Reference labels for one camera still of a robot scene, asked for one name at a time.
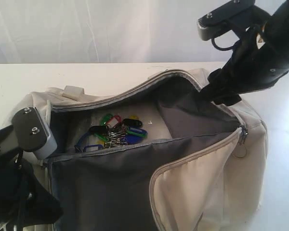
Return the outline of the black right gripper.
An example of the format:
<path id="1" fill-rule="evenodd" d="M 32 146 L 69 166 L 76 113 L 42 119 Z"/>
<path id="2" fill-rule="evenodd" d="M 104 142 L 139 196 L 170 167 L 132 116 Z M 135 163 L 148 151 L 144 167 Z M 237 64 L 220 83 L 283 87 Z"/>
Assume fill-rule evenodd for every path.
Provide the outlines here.
<path id="1" fill-rule="evenodd" d="M 231 106 L 241 101 L 240 94 L 271 88 L 288 72 L 289 36 L 253 25 L 225 66 L 209 74 L 200 96 Z"/>

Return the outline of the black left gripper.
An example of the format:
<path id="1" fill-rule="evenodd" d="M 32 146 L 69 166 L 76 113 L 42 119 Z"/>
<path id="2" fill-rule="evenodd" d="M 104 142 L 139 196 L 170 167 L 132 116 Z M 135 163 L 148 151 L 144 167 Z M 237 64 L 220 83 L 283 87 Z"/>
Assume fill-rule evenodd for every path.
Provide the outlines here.
<path id="1" fill-rule="evenodd" d="M 21 231 L 53 224 L 63 215 L 60 203 L 39 183 L 23 158 L 12 126 L 0 130 L 0 231 Z"/>

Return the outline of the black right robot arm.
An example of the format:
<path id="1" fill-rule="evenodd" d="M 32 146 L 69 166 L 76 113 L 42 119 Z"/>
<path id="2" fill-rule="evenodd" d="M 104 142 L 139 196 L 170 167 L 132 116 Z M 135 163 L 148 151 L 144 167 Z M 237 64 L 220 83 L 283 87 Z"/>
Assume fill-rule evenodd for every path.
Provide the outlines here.
<path id="1" fill-rule="evenodd" d="M 229 31 L 238 37 L 228 47 L 227 63 L 210 73 L 202 99 L 230 106 L 241 94 L 273 87 L 289 72 L 289 0 L 274 14 L 252 0 L 231 0 L 199 18 L 197 26 L 200 38 L 212 45 Z"/>

